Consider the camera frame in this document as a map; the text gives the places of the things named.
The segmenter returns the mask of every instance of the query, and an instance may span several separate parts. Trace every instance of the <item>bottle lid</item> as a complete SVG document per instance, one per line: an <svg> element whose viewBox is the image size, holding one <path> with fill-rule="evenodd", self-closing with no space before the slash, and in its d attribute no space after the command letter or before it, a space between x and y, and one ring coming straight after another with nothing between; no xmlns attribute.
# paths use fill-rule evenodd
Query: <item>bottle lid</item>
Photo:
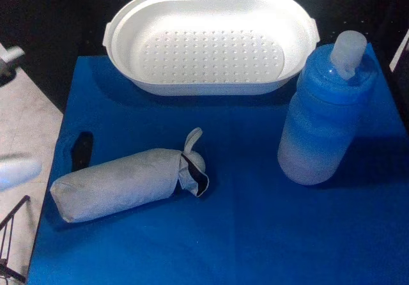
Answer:
<svg viewBox="0 0 409 285"><path fill-rule="evenodd" d="M355 75L366 49L366 38L357 31L344 31L339 34L330 60L334 64L339 76L348 80Z"/></svg>

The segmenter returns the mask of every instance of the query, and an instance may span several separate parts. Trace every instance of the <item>water bottle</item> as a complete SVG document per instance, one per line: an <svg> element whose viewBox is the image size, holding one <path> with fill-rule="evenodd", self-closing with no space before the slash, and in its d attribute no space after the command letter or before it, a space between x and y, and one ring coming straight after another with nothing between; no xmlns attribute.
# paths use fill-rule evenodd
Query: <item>water bottle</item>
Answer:
<svg viewBox="0 0 409 285"><path fill-rule="evenodd" d="M378 70L366 38L341 33L307 59L289 104L278 151L286 176L303 185L328 180L355 135Z"/></svg>

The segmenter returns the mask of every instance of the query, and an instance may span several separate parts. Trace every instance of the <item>metal rack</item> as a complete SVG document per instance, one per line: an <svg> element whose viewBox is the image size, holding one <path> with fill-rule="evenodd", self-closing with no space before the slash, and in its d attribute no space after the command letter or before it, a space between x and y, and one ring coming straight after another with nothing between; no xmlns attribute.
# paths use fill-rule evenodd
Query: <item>metal rack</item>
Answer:
<svg viewBox="0 0 409 285"><path fill-rule="evenodd" d="M3 237L0 235L0 279L6 280L6 285L8 285L8 281L10 278L13 278L21 283L26 282L26 277L22 274L12 270L11 268L7 267L8 260L10 258L10 249L12 246L12 235L13 235L13 224L14 224L14 216L18 212L18 210L23 206L23 204L30 200L29 196L24 196L20 202L17 203L16 206L8 213L6 218L0 222L0 233L2 230Z"/></svg>

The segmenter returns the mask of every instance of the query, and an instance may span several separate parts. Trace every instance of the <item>white container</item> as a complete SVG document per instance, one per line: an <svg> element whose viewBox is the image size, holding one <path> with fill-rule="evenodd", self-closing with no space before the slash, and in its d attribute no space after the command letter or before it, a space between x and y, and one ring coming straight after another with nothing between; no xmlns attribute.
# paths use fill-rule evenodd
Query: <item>white container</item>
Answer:
<svg viewBox="0 0 409 285"><path fill-rule="evenodd" d="M133 0L103 45L156 95L258 95L301 71L319 39L293 0Z"/></svg>

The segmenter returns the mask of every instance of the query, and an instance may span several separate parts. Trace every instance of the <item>blue tablecloth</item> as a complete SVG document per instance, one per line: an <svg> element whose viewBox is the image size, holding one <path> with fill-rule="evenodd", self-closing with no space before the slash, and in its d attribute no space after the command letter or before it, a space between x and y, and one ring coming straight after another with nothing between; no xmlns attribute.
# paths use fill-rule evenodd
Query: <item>blue tablecloth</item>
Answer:
<svg viewBox="0 0 409 285"><path fill-rule="evenodd" d="M48 192L28 284L408 284L409 140L385 79L338 171L317 187L289 181L277 163L294 91L295 79L263 96L153 96L107 57L79 58L50 183L70 172L82 131L94 135L95 165L180 150L201 127L211 187L75 225Z"/></svg>

